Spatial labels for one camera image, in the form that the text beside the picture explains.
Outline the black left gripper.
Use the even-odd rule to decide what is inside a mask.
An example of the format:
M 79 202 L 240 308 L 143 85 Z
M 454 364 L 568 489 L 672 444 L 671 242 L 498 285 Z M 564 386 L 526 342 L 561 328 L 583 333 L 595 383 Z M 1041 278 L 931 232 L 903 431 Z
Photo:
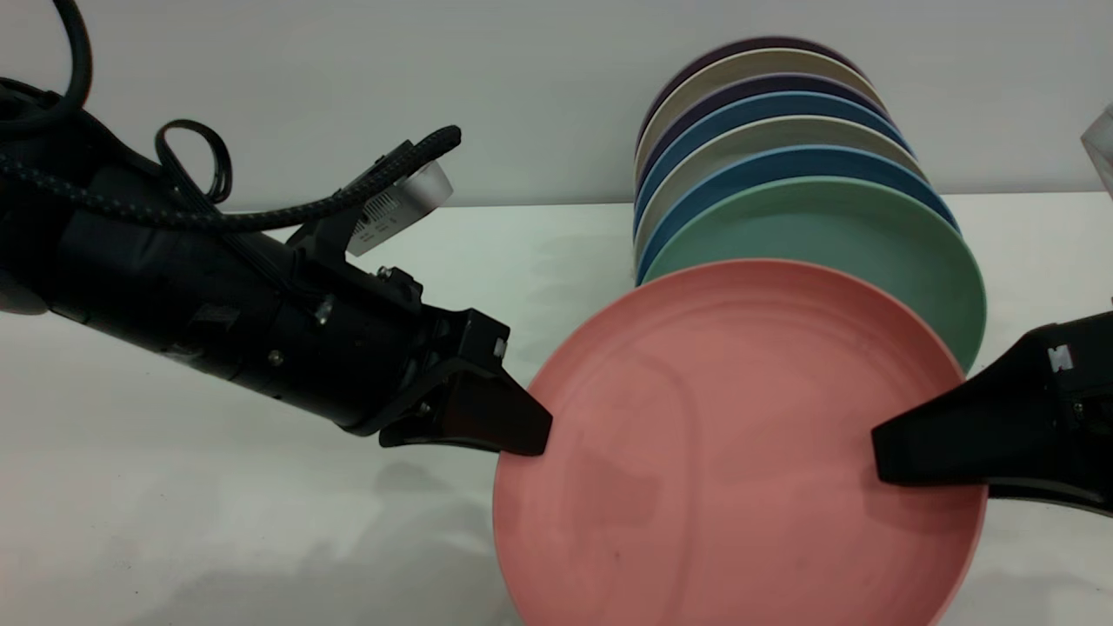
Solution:
M 397 268 L 295 250 L 295 293 L 243 346 L 235 384 L 326 417 L 383 448 L 450 446 L 536 458 L 553 417 L 503 366 L 510 330 L 477 310 L 423 303 Z

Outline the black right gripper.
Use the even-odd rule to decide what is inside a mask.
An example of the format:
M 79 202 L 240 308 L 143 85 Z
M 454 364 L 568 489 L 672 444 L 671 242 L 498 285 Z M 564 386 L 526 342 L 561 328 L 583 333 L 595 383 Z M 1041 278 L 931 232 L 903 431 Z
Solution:
M 976 376 L 873 429 L 876 472 L 907 487 L 1110 516 L 1110 313 L 1024 333 Z

